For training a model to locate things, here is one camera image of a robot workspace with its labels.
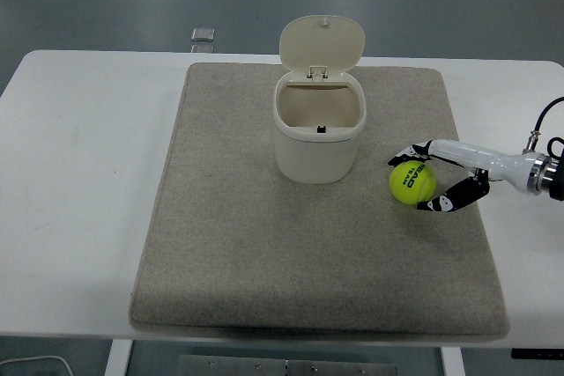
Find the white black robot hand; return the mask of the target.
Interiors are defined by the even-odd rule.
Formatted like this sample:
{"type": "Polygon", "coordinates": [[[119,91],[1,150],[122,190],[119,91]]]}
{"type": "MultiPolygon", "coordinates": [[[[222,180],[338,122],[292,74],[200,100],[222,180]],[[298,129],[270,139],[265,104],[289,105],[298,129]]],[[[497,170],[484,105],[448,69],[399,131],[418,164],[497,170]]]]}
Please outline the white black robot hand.
{"type": "Polygon", "coordinates": [[[540,155],[535,152],[509,156],[459,141],[435,139],[408,146],[388,164],[398,166],[409,160],[425,162],[439,159],[468,170],[471,173],[469,177],[436,198],[416,205],[419,210],[452,212],[486,196],[492,181],[507,181],[521,193],[538,195],[538,172],[534,167],[539,158],[540,155]]]}

